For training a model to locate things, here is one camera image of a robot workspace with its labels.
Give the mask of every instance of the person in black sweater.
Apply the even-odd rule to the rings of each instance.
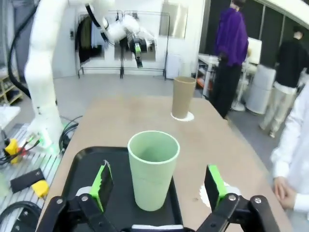
[[[309,66],[309,55],[300,40],[304,32],[300,26],[294,27],[294,38],[285,41],[277,55],[277,74],[274,83],[273,97],[269,103],[260,128],[265,130],[270,124],[270,136],[275,138],[281,123],[295,98],[300,74]]]

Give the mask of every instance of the black hair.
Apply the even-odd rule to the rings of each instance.
[[[245,5],[246,0],[232,0],[232,2],[239,8],[242,8]]]
[[[305,35],[304,28],[302,26],[294,26],[293,32],[294,33],[300,32],[303,34],[303,36]]]

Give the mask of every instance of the brown cup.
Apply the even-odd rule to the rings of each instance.
[[[192,77],[179,76],[174,79],[172,114],[175,118],[187,117],[195,86],[196,80]]]

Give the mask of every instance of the black sweater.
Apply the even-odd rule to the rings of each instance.
[[[300,74],[309,67],[309,55],[301,42],[293,38],[280,46],[276,81],[283,86],[296,88]]]

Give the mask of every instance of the black pants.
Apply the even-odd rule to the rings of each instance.
[[[228,66],[227,60],[220,61],[210,100],[222,118],[232,106],[240,75],[241,65]]]

